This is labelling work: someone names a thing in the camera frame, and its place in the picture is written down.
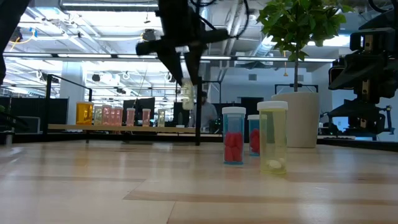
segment person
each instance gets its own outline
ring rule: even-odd
[[[196,125],[196,108],[191,110],[189,126],[195,127]],[[217,110],[214,105],[207,102],[207,92],[203,91],[201,93],[201,129],[209,129],[210,121],[217,119]]]

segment plant pot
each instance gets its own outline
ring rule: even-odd
[[[272,96],[274,101],[286,101],[287,147],[314,148],[319,124],[318,93],[284,93]]]

